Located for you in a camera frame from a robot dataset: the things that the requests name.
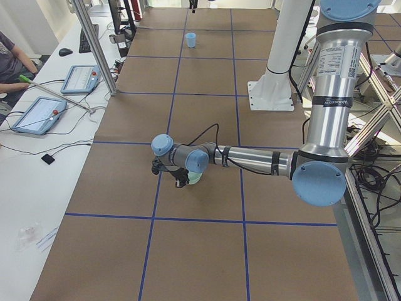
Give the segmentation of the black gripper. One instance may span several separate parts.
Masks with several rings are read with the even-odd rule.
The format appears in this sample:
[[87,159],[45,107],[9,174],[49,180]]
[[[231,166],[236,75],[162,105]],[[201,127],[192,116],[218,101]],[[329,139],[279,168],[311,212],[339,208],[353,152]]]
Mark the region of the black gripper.
[[175,177],[175,186],[176,186],[176,188],[182,188],[182,187],[184,187],[184,185],[188,185],[189,184],[188,170],[187,169],[180,167],[177,170],[172,171],[172,174]]

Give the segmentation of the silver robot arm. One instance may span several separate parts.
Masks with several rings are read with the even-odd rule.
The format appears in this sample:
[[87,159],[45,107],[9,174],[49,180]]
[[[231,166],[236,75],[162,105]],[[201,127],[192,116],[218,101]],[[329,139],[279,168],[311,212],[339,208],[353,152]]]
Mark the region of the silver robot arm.
[[[315,92],[306,140],[295,152],[256,150],[217,142],[178,144],[167,134],[156,136],[153,174],[168,172],[177,187],[190,183],[215,164],[266,176],[285,176],[297,196],[314,206],[338,202],[346,190],[349,155],[344,147],[348,117],[363,45],[371,38],[378,1],[320,1],[316,44]],[[266,71],[248,83],[252,110],[291,112],[291,68],[306,32],[313,1],[284,1],[278,17]]]

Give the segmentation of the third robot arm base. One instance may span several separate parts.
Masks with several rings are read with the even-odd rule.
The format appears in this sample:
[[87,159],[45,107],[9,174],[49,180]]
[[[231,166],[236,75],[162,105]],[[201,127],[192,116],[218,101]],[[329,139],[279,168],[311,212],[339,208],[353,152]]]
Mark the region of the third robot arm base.
[[382,75],[400,78],[400,44],[388,55],[370,55],[370,58]]

